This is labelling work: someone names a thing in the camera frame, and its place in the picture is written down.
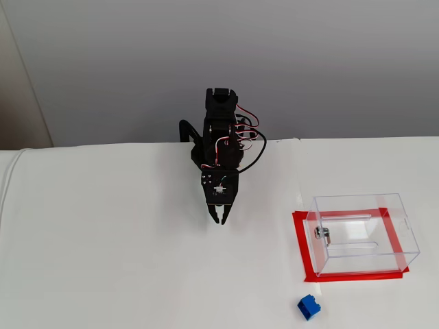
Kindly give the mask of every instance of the white table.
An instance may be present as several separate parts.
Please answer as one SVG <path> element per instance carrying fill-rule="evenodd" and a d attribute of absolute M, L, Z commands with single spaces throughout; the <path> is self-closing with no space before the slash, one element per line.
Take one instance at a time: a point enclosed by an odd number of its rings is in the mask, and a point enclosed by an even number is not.
<path fill-rule="evenodd" d="M 303 140 L 304 205 L 315 195 L 400 193 L 420 255 L 402 280 L 321 284 L 331 328 L 436 328 L 439 138 Z"/>
<path fill-rule="evenodd" d="M 436 323 L 439 138 L 270 141 L 224 226 L 209 217 L 191 147 L 26 151 L 0 229 L 0 328 Z M 11 157 L 0 153 L 0 173 Z M 404 279 L 304 283 L 291 213 L 314 195 L 391 192 L 421 250 Z M 306 323 L 296 304 L 308 293 L 322 311 Z"/>

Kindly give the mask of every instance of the metal bolt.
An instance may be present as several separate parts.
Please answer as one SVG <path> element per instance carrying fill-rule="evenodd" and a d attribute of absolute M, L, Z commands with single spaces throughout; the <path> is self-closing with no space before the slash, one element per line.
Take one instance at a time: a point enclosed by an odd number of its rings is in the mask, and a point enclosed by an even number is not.
<path fill-rule="evenodd" d="M 331 237 L 329 236 L 328 228 L 320 228 L 320 226 L 318 226 L 314 230 L 314 235 L 316 236 L 317 239 L 321 239 L 322 237 L 327 238 L 327 245 L 331 244 Z"/>

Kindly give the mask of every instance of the transparent acrylic box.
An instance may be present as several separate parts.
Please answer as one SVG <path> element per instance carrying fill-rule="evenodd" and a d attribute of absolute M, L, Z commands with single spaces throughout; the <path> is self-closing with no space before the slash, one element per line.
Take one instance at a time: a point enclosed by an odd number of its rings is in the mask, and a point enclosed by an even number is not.
<path fill-rule="evenodd" d="M 305 229 L 317 276 L 404 272 L 419 255 L 399 194 L 314 197 Z"/>

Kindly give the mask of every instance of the blue block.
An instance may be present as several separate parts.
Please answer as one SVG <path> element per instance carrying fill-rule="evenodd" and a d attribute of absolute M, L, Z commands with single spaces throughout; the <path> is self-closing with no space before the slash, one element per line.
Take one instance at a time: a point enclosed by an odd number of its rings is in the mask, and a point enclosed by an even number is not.
<path fill-rule="evenodd" d="M 307 321 L 320 312 L 320 305 L 316 303 L 316 299 L 312 295 L 302 298 L 297 307 L 299 307 Z"/>

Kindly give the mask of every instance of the red tape square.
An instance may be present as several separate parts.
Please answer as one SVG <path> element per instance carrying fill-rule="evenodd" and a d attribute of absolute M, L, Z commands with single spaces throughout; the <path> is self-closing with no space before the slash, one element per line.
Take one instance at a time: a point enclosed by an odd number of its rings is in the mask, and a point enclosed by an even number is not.
<path fill-rule="evenodd" d="M 358 215 L 368 213 L 372 216 L 380 216 L 383 219 L 385 229 L 389 236 L 390 244 L 394 252 L 402 252 L 401 244 L 399 243 L 398 236 L 392 224 L 389 212 L 386 208 L 380 208 L 376 210 L 360 210 L 357 212 L 331 212 L 325 213 L 328 216 L 337 215 Z M 305 268 L 305 282 L 334 282 L 334 281 L 362 281 L 362 280 L 387 280 L 387 279 L 402 279 L 403 273 L 408 272 L 407 267 L 403 272 L 400 271 L 376 271 L 372 273 L 323 273 L 320 276 L 313 270 L 313 265 L 311 262 L 311 257 L 309 255 L 307 235 L 305 234 L 305 228 L 303 227 L 303 221 L 307 218 L 307 211 L 296 211 L 293 212 L 293 222 L 296 227 L 297 240 L 300 248 L 300 255 L 302 256 L 303 267 Z M 401 262 L 405 262 L 403 255 L 396 255 L 396 261 L 399 265 Z"/>

